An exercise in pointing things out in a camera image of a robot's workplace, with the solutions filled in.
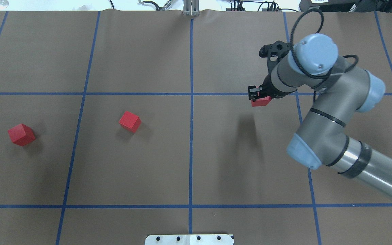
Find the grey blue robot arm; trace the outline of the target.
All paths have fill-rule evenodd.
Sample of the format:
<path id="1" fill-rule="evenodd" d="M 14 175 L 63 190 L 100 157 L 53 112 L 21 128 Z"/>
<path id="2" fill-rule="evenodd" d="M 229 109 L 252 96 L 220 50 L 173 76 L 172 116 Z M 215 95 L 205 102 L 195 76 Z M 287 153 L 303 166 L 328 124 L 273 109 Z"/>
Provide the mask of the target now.
<path id="1" fill-rule="evenodd" d="M 352 67 L 333 40 L 311 34 L 293 45 L 264 45 L 268 75 L 249 86 L 252 102 L 280 99 L 303 85 L 320 93 L 287 147 L 288 155 L 310 169 L 324 165 L 339 175 L 375 188 L 392 199 L 392 159 L 344 133 L 354 113 L 372 110 L 386 86 L 370 71 Z"/>

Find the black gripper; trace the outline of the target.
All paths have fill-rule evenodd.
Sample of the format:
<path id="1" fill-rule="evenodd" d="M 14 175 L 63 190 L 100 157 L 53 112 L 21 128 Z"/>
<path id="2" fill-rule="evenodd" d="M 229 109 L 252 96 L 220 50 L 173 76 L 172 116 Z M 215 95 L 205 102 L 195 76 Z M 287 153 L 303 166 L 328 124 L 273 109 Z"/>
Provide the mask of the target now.
<path id="1" fill-rule="evenodd" d="M 262 98 L 271 97 L 271 99 L 281 99 L 282 93 L 274 87 L 271 82 L 271 76 L 266 76 L 263 83 L 258 86 L 248 86 L 248 98 L 251 101 L 257 101 Z"/>

